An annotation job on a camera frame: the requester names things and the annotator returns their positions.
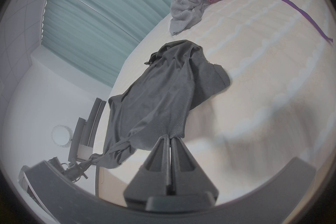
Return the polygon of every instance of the dark gray furniture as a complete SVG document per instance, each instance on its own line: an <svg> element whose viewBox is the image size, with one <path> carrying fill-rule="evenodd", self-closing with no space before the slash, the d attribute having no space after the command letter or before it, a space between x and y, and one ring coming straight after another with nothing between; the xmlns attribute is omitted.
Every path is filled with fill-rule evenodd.
<svg viewBox="0 0 336 224"><path fill-rule="evenodd" d="M86 121L81 117L78 119L70 146L69 162L72 159L83 162L92 154L93 143L105 104L105 101L96 98L88 120Z"/></svg>

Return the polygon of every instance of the gray cloth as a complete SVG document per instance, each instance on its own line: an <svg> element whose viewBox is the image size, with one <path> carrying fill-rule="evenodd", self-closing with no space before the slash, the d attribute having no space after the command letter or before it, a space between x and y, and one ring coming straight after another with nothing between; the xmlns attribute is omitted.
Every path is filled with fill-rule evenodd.
<svg viewBox="0 0 336 224"><path fill-rule="evenodd" d="M170 21L170 34L173 36L198 24L209 5L208 0L172 0L170 14L173 18Z"/></svg>
<svg viewBox="0 0 336 224"><path fill-rule="evenodd" d="M165 44L128 88L112 96L103 155L91 164L118 167L137 148L151 150L158 138L184 138L189 110L230 85L220 65L209 63L200 46L188 40Z"/></svg>

